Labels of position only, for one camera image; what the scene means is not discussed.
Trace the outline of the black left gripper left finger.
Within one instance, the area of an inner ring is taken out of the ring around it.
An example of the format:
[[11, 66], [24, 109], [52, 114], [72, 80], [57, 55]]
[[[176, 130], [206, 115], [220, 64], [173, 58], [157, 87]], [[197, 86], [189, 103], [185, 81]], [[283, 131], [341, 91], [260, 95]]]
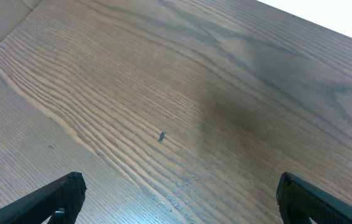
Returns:
[[0, 224], [74, 224], [87, 190], [80, 172], [71, 172], [38, 190], [0, 208]]

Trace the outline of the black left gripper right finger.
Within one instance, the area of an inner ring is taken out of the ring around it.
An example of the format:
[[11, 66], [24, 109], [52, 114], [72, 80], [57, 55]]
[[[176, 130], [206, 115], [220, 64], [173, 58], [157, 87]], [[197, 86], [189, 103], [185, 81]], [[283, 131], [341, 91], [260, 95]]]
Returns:
[[352, 206], [307, 181], [284, 172], [276, 192], [284, 223], [352, 223]]

